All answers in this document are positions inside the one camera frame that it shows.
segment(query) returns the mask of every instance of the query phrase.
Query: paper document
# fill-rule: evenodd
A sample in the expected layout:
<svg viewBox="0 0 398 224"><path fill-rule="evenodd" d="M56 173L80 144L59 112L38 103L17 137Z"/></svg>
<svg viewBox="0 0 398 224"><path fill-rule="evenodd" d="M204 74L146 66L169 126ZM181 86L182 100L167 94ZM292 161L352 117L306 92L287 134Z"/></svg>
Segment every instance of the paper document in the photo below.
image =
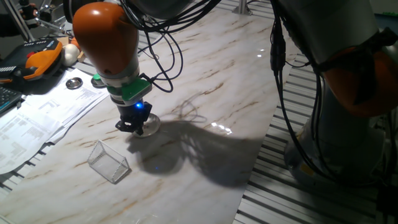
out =
<svg viewBox="0 0 398 224"><path fill-rule="evenodd" d="M0 174L29 160L60 127L60 122L29 105L1 117Z"/></svg>
<svg viewBox="0 0 398 224"><path fill-rule="evenodd" d="M78 89L69 90L66 82L75 77L81 78L83 85ZM98 98L108 95L105 88L98 89L93 87L91 78L92 76L78 69L72 72L66 71L58 85L50 92L44 95L28 96L24 103L37 108L40 112L66 125Z"/></svg>

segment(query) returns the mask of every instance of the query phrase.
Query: robotic arm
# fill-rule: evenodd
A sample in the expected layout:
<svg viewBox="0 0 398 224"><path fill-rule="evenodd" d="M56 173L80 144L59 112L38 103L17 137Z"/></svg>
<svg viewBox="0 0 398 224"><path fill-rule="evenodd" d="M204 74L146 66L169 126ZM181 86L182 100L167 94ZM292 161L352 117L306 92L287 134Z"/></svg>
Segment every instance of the robotic arm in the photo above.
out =
<svg viewBox="0 0 398 224"><path fill-rule="evenodd" d="M180 27L171 29L168 33L184 29L206 15L219 2L220 0L202 0L188 7L188 0L121 0L122 7L108 2L95 2L77 10L73 19L75 37L93 62L119 109L121 121L116 125L118 129L142 134L143 122L152 107L142 100L151 90L153 80L143 80L139 76L138 30L143 30L146 34L154 31L165 33L164 28L172 25ZM354 169L350 167L351 159L345 158L342 162L341 158L346 157L344 153L347 150L362 150L347 144L364 144L364 139L369 135L366 118L387 113L398 105L398 36L389 29L379 31L368 0L271 0L271 3L275 13L271 65L277 83L285 64L282 21L293 41L309 59L317 78L324 77L328 90L332 92L326 95L324 103L332 105L325 107L331 109L324 115L330 116L317 122L312 118L306 125L313 126L314 122L323 125L319 134L321 140L314 143L311 131L307 136L312 139L308 138L311 140L305 143L303 136L306 136L306 130L298 140L289 128L296 149L293 150L295 154L290 153L294 147L286 149L286 164L291 173L307 185L312 185L313 180L308 180L308 176L313 171L319 174L321 181L324 181L322 178L336 180L330 176L339 175L349 182L368 182L381 160L379 157L362 162ZM164 21L153 23L148 19L151 17ZM283 101L281 85L280 83L278 87ZM339 129L332 133L328 131L331 129L328 124L333 124L331 121L342 120L334 115L336 113L333 114L337 111L334 109L340 107L342 116L352 122L345 130L355 132L358 127L364 127L365 131L359 131L361 134L357 134L357 138L347 138L345 132ZM315 108L313 117L315 112L320 114L320 111L321 108ZM289 127L289 120L287 116L285 118ZM337 139L349 140L347 143L341 140L337 142ZM303 149L299 141L309 147ZM329 165L339 167L337 174L328 168L322 159L322 152L334 155L328 160ZM312 171L303 169L304 165L310 165L309 170Z"/></svg>

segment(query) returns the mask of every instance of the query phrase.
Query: metal lid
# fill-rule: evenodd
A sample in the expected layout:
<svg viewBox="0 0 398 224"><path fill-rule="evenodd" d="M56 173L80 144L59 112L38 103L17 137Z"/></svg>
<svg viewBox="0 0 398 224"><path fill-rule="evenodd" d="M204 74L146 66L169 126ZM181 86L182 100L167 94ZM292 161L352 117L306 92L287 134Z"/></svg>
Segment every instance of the metal lid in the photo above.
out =
<svg viewBox="0 0 398 224"><path fill-rule="evenodd" d="M81 87L83 84L83 80L79 77L71 78L67 81L67 88L70 90L75 90Z"/></svg>

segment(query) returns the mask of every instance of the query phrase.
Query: electrical wire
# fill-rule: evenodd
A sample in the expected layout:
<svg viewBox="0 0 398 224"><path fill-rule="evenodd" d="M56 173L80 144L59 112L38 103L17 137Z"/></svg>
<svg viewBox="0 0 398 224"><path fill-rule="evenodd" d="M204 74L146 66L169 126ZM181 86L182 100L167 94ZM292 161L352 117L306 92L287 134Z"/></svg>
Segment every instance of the electrical wire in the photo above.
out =
<svg viewBox="0 0 398 224"><path fill-rule="evenodd" d="M183 60L183 55L182 55L181 48L180 48L180 46L178 45L177 41L176 41L176 40L174 39L174 37L171 36L170 34L167 34L167 35L172 39L173 43L174 43L175 46L177 47L178 52L179 52L179 54L180 54L180 60L181 60L180 70L178 71L178 73L177 73L174 77L170 78L170 80L173 80L173 79L175 79L175 78L177 78L177 77L179 77L179 76L181 75L181 73L182 73L182 68L183 68L183 66L184 66L184 60ZM172 46L170 45L170 43L169 43L169 46L170 46L170 49L171 49L171 52L172 52L172 55L173 55L173 64L172 64L172 66L169 68L169 71L170 71L171 69L173 69L175 57L174 57L174 51L173 51ZM166 79L164 79L164 78L157 78L159 75L161 75L161 73L158 73L158 74L155 76L155 79L156 79L156 80L166 80Z"/></svg>
<svg viewBox="0 0 398 224"><path fill-rule="evenodd" d="M307 62L307 63L305 63L304 65L301 65L301 66L295 66L295 65L292 65L291 63L289 63L288 61L285 61L288 65L290 65L292 68L303 68L303 67L306 67L306 66L309 66L309 65L311 65L311 62Z"/></svg>
<svg viewBox="0 0 398 224"><path fill-rule="evenodd" d="M149 52L150 52L150 53L152 54L152 56L154 57L157 66L160 68L160 71L162 71L163 75L165 76L165 78L166 78L167 81L169 82L170 89L169 89L169 90L166 90L166 89L160 87L158 84L155 83L155 81L154 81L153 78L151 78L151 82L152 82L152 84L153 84L154 86L156 86L158 89L160 89L160 90L162 90L162 91L164 91L164 92L166 92L166 93L171 93L171 92L173 92L173 90L174 90L173 83L172 83L171 79L169 78L169 76L167 75L166 71L163 69L163 66L160 64L159 60L158 60L158 59L156 58L156 56L155 56L154 49L152 48L152 44L150 43L150 38L149 38L148 32L147 32L147 31L144 31L144 32L145 32L145 36L146 36L147 41L148 41L148 44L149 44L149 45L148 45L148 46L149 46Z"/></svg>
<svg viewBox="0 0 398 224"><path fill-rule="evenodd" d="M148 20L151 18L141 12L131 1L121 0L121 6L125 11L127 18L137 27L139 30L146 32L160 32L160 33L173 33L178 32L186 27L194 24L200 20L203 16L208 14L221 0L202 0L188 9L184 10L180 14L176 15L171 19L154 24ZM174 30L164 30L166 27L183 25Z"/></svg>
<svg viewBox="0 0 398 224"><path fill-rule="evenodd" d="M147 52L142 52L144 54L146 54L149 58L154 59L151 55L149 55Z"/></svg>
<svg viewBox="0 0 398 224"><path fill-rule="evenodd" d="M157 43L159 43L159 41L161 41L161 40L164 38L164 35L165 35L165 34L162 34L161 37L160 37L159 39L157 39L155 42L153 42L153 43L152 43L152 46L155 45L155 44L157 44ZM149 48L149 45L146 46L146 47L143 47L143 48L139 49L137 54L139 54L139 53L145 51L145 50L148 49L148 48Z"/></svg>

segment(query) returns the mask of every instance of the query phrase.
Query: marble table surface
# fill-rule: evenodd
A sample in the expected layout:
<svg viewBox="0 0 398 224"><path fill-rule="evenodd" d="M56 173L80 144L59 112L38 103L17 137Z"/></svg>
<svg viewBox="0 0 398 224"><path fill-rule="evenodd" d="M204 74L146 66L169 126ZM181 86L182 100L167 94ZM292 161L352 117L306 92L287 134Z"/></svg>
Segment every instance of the marble table surface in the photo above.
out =
<svg viewBox="0 0 398 224"><path fill-rule="evenodd" d="M162 120L158 133L138 139L118 131L119 113L105 99L1 202L0 214L15 223L231 223L278 102L272 23L214 9L174 34L183 73L172 93L154 88L144 98ZM285 37L293 62L297 48ZM154 50L168 67L165 41ZM159 72L145 55L140 68ZM86 162L99 139L132 169L116 185Z"/></svg>

